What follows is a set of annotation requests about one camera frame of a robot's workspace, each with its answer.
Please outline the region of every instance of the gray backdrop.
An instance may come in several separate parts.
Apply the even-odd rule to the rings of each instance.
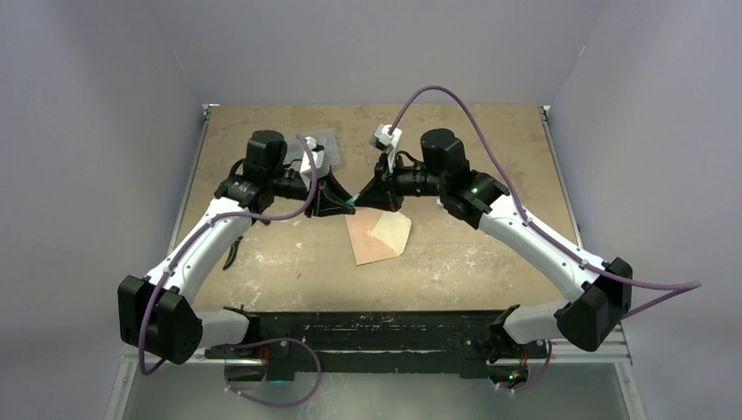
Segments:
[[[101,418],[200,104],[146,1],[0,3],[0,418]]]
[[[703,281],[626,322],[652,418],[742,410],[740,16],[732,0],[610,2],[552,107],[587,246],[638,278]]]
[[[550,103],[607,0],[153,0],[203,102]],[[443,96],[430,94],[424,101]]]

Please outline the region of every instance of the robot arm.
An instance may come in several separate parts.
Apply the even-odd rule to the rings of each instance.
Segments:
[[[355,205],[396,211],[406,195],[438,195],[450,215],[508,245],[559,289],[563,299],[532,307],[517,305],[494,322],[490,361],[502,353],[498,347],[512,350],[534,340],[566,338],[585,351],[595,351],[628,312],[631,287],[594,274],[585,269],[585,264],[602,265],[623,277],[632,275],[631,267],[620,258],[608,263],[581,249],[528,210],[528,220],[523,221],[503,184],[470,169],[463,144],[450,130],[426,132],[421,146],[423,162],[404,166],[395,156],[394,173],[387,170],[389,156],[382,154],[374,168],[374,179],[361,191]],[[582,262],[574,262],[544,240],[531,223],[572,249]]]
[[[353,214],[346,203],[351,196],[337,182],[329,159],[312,138],[307,139],[318,172],[318,188],[305,210],[307,217]],[[146,305],[163,274],[166,282],[153,308],[146,330],[145,350],[176,364],[187,361],[196,349],[245,340],[249,316],[238,310],[193,311],[201,285],[228,247],[252,227],[255,220],[241,214],[260,214],[275,196],[306,200],[309,192],[309,157],[304,154],[299,171],[283,165],[284,137],[275,131],[257,131],[248,141],[247,155],[232,167],[214,193],[204,215],[184,240],[146,276],[127,276],[119,285],[121,337],[139,346],[139,329]],[[217,214],[232,214],[214,218]],[[204,225],[210,228],[196,235]],[[181,251],[178,265],[170,263]]]

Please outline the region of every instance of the black base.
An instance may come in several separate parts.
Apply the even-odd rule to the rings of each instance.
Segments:
[[[323,372],[458,374],[465,379],[500,375],[487,360],[499,343],[490,325],[502,311],[254,312],[247,342],[278,337],[305,340]],[[291,381],[314,372],[301,346],[269,346],[269,381]],[[500,354],[520,359],[522,347]],[[211,359],[258,358],[258,350],[206,350]],[[544,346],[528,345],[530,359],[546,357]]]

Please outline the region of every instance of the paper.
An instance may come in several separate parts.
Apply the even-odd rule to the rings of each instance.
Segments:
[[[400,256],[410,237],[412,220],[402,213],[373,208],[346,216],[346,224],[356,265]]]

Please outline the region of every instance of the wooden work surface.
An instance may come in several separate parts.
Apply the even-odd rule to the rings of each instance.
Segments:
[[[334,129],[339,182],[355,194],[372,178],[379,151],[368,139],[391,122],[399,105],[219,106],[213,108],[178,240],[205,212],[229,167],[244,157],[255,130],[289,135]],[[473,105],[493,152],[525,205],[556,231],[575,235],[551,149],[535,105]],[[499,175],[455,104],[413,105],[402,119],[402,150],[422,158],[420,136],[446,127],[466,147],[472,168]],[[343,216],[304,216],[255,224],[234,265],[220,262],[196,299],[199,311],[224,305],[253,311],[403,311],[500,309],[559,298],[541,273],[492,237],[448,215],[435,198],[406,198],[412,219],[407,248],[397,257],[356,267]],[[285,214],[298,201],[276,198],[267,214]]]

